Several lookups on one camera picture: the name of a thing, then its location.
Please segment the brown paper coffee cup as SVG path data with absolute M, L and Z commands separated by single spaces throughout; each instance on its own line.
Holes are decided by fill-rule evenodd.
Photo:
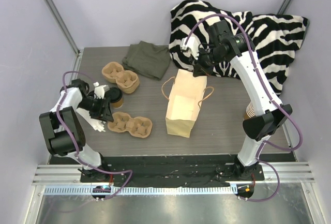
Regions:
M 123 105 L 123 96 L 119 96 L 117 98 L 111 99 L 111 106 L 113 108 L 120 108 Z

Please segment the black plastic cup lid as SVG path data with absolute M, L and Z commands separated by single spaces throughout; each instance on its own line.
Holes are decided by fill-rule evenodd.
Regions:
M 123 96 L 123 93 L 122 93 L 122 91 L 119 88 L 117 88 L 117 87 L 111 87 L 106 92 L 106 95 L 110 99 L 110 102 L 111 102 L 111 99 L 117 98 L 119 96 Z

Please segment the brown paper bag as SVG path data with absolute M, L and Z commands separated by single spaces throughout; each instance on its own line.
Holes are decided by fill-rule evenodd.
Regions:
M 170 94 L 164 92 L 163 96 L 168 101 L 166 112 L 167 134 L 189 138 L 194 124 L 199 116 L 202 102 L 209 98 L 214 87 L 207 86 L 207 76 L 194 77 L 191 71 L 179 69 L 177 75 L 166 80 L 173 80 Z

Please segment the separated brown pulp cup carrier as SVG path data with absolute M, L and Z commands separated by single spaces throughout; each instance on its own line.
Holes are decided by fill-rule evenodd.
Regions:
M 129 132 L 133 137 L 147 138 L 153 127 L 153 123 L 146 117 L 131 117 L 128 113 L 115 112 L 113 113 L 113 121 L 107 123 L 110 131 L 123 133 Z

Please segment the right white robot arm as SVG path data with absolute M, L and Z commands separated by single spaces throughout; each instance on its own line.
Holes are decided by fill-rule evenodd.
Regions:
M 230 174 L 245 180 L 258 169 L 258 155 L 267 141 L 292 114 L 292 107 L 283 104 L 270 86 L 254 44 L 245 31 L 234 35 L 225 20 L 207 30 L 211 47 L 200 47 L 194 37 L 183 40 L 181 48 L 191 51 L 194 77 L 209 76 L 221 62 L 229 62 L 239 75 L 253 105 L 254 116 L 243 121 L 246 134 L 243 146 L 234 160 Z

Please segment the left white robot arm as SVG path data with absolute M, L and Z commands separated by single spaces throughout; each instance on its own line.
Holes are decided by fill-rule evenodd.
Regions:
M 82 165 L 83 175 L 105 182 L 110 177 L 110 169 L 103 156 L 87 143 L 78 119 L 85 121 L 98 132 L 105 131 L 105 124 L 113 120 L 110 106 L 110 88 L 76 79 L 64 86 L 56 105 L 39 116 L 43 137 L 49 153 L 56 157 L 71 158 Z

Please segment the white wrapped straws bundle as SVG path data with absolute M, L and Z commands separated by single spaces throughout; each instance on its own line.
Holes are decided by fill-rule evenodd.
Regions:
M 100 120 L 93 119 L 87 110 L 84 110 L 82 108 L 77 108 L 76 112 L 79 115 L 81 115 L 95 131 L 99 131 L 99 132 L 106 131 L 104 127 L 104 123 Z

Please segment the zebra print blanket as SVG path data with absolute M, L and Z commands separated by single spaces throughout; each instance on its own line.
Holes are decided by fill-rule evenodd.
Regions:
M 254 15 L 250 11 L 230 12 L 218 9 L 206 1 L 182 1 L 170 11 L 169 52 L 176 67 L 193 71 L 189 61 L 190 53 L 181 51 L 181 41 L 202 18 L 219 13 L 234 18 L 249 35 L 268 82 L 274 92 L 280 95 L 288 77 L 289 66 L 294 62 L 295 52 L 302 47 L 308 19 L 286 14 Z

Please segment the olive green cloth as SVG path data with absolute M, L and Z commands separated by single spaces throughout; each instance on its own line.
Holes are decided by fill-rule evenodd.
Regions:
M 145 41 L 131 44 L 122 59 L 122 66 L 147 78 L 160 81 L 170 64 L 168 46 L 158 46 Z

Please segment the stack of paper cups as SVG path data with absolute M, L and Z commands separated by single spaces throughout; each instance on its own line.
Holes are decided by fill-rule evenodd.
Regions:
M 252 102 L 246 107 L 246 110 L 244 112 L 244 120 L 250 119 L 255 117 L 254 107 Z

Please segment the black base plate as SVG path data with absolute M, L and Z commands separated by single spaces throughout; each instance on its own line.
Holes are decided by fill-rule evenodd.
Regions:
M 230 155 L 105 157 L 115 185 L 123 183 L 125 170 L 133 171 L 130 187 L 216 186 L 234 181 L 263 181 L 261 165 L 241 169 Z

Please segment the aluminium rail frame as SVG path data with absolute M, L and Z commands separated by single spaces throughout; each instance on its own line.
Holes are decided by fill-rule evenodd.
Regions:
M 189 139 L 167 134 L 161 84 L 148 79 L 124 105 L 131 114 L 147 107 L 154 125 L 147 139 L 97 132 L 81 121 L 89 145 L 102 148 L 113 168 L 133 170 L 130 183 L 117 179 L 118 196 L 102 202 L 102 182 L 71 159 L 53 157 L 37 168 L 26 223 L 322 223 L 310 167 L 292 153 L 262 154 L 255 183 L 220 175 L 244 141 L 240 115 L 249 97 L 240 80 L 209 83 L 216 93 Z

